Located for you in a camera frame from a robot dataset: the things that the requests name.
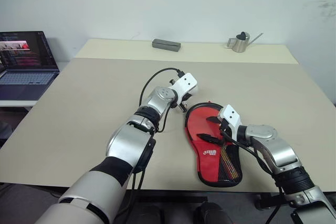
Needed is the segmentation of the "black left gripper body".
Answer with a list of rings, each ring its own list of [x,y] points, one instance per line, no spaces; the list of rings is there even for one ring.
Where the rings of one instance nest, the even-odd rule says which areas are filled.
[[[181,103],[178,105],[178,107],[181,109],[181,111],[183,113],[186,113],[187,112],[187,100],[191,97],[192,95],[190,93],[187,93],[185,94],[183,97],[182,97],[182,101]]]

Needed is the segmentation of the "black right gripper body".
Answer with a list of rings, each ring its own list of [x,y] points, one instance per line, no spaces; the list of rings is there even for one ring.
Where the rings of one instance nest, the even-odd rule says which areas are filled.
[[[222,119],[220,130],[225,132],[233,141],[237,140],[238,120],[237,119]]]

